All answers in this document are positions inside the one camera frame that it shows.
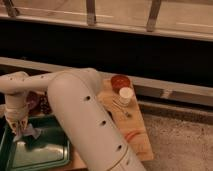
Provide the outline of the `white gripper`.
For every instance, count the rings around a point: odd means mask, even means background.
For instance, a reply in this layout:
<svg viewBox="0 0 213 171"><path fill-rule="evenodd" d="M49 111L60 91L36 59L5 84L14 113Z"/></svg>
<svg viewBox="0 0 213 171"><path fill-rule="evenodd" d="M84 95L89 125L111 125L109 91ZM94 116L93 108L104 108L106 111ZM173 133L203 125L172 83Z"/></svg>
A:
<svg viewBox="0 0 213 171"><path fill-rule="evenodd" d="M21 133L24 134L26 132L26 129L28 127L28 121L22 121L28 116L28 108L27 107L22 107L22 108L5 108L5 117L6 120L9 123L9 126L12 130L12 133L17 135L17 128L18 128L18 123L20 122L20 129Z"/></svg>

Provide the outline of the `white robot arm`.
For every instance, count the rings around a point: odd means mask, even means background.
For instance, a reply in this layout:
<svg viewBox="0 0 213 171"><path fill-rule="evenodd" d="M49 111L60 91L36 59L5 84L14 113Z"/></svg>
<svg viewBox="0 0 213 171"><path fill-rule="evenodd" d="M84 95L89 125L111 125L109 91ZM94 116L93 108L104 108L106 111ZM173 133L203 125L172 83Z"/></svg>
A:
<svg viewBox="0 0 213 171"><path fill-rule="evenodd" d="M89 171L146 171L98 101L101 85L101 76L93 68L36 76L25 72L2 75L4 115L14 133L21 133L28 127L28 93L44 91L53 114Z"/></svg>

